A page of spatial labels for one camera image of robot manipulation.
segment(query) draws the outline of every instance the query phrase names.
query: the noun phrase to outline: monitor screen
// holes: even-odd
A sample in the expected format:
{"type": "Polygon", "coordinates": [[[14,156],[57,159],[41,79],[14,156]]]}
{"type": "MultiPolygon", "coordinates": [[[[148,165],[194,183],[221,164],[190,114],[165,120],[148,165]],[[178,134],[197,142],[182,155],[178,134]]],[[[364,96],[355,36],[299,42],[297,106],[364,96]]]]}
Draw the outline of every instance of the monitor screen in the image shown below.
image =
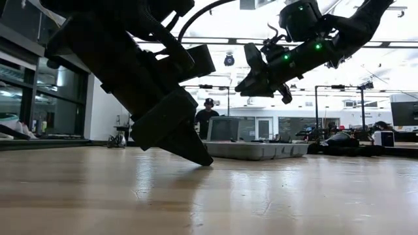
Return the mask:
{"type": "Polygon", "coordinates": [[[239,119],[234,117],[213,117],[211,122],[210,141],[238,140],[239,119]]]}
{"type": "Polygon", "coordinates": [[[394,126],[418,125],[418,102],[392,102],[394,126]]]}

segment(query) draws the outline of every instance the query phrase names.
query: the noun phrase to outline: security camera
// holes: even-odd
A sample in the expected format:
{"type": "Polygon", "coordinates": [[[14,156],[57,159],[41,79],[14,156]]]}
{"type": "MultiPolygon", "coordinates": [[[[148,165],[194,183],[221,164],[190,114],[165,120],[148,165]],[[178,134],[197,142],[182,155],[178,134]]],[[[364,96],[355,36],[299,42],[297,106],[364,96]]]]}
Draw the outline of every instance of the security camera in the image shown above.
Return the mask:
{"type": "Polygon", "coordinates": [[[228,53],[227,57],[225,58],[223,64],[225,66],[233,66],[235,64],[235,59],[232,54],[228,53]]]}

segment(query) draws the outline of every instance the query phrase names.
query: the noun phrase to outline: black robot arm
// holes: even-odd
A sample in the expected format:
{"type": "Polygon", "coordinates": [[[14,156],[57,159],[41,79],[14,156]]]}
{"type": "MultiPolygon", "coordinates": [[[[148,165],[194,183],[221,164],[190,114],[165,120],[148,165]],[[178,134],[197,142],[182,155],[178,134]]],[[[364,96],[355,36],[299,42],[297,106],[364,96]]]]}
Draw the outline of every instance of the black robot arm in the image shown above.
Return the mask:
{"type": "Polygon", "coordinates": [[[207,45],[185,50],[161,22],[186,14],[193,0],[41,0],[66,17],[46,53],[74,53],[101,87],[132,114],[131,137],[138,147],[159,147],[200,165],[209,156],[194,129],[197,102],[179,83],[215,71],[207,45]],[[158,60],[132,35],[157,40],[169,56],[158,60]]]}
{"type": "MultiPolygon", "coordinates": [[[[209,156],[194,130],[197,102],[179,83],[215,71],[207,45],[185,50],[181,38],[201,14],[234,0],[218,0],[192,16],[179,39],[170,30],[178,18],[194,6],[194,0],[40,0],[47,9],[67,20],[50,39],[47,55],[74,53],[132,114],[131,136],[139,147],[159,147],[200,165],[210,165],[209,156]],[[171,13],[168,26],[161,22],[171,13]],[[141,50],[132,35],[155,40],[169,56],[158,60],[141,50]]],[[[322,16],[316,0],[300,0],[281,12],[280,27],[287,36],[266,40],[261,50],[254,44],[244,47],[251,67],[248,77],[236,87],[243,96],[272,97],[275,91],[291,102],[285,85],[326,62],[333,67],[346,55],[368,42],[391,0],[366,0],[349,19],[322,16]],[[338,34],[329,39],[333,28],[338,34]],[[303,42],[293,50],[276,43],[281,38],[303,42]]]]}
{"type": "Polygon", "coordinates": [[[350,18],[322,16],[316,0],[287,5],[280,12],[279,22],[287,35],[265,41],[261,52],[266,55],[266,62],[254,44],[244,46],[251,71],[235,91],[250,97],[273,97],[279,91],[282,101],[290,103],[292,96],[286,82],[302,79],[304,73],[324,63],[337,69],[345,58],[372,39],[383,13],[392,3],[393,0],[365,0],[350,18]],[[331,37],[333,29],[338,33],[331,37]],[[303,43],[290,50],[276,45],[280,38],[303,43]]]}

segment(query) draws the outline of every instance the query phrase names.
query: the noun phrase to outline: person in black shirt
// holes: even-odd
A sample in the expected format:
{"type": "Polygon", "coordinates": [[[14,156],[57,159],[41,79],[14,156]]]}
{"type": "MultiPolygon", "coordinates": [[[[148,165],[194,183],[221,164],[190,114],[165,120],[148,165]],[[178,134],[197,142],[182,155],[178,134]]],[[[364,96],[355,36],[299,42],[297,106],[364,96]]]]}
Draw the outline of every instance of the person in black shirt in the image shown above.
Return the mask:
{"type": "Polygon", "coordinates": [[[215,110],[212,110],[214,107],[214,100],[207,98],[204,102],[204,110],[199,111],[195,117],[195,124],[200,123],[200,132],[199,136],[201,139],[205,140],[208,137],[209,129],[209,120],[211,117],[218,117],[219,113],[215,110]]]}

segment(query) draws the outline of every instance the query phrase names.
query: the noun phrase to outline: glass door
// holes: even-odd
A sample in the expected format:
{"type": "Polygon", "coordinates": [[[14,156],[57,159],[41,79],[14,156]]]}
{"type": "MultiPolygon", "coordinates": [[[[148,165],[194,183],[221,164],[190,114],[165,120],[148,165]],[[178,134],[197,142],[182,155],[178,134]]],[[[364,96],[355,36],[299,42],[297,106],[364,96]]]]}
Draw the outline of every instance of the glass door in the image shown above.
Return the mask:
{"type": "Polygon", "coordinates": [[[255,139],[273,139],[272,117],[257,117],[255,122],[255,139]]]}

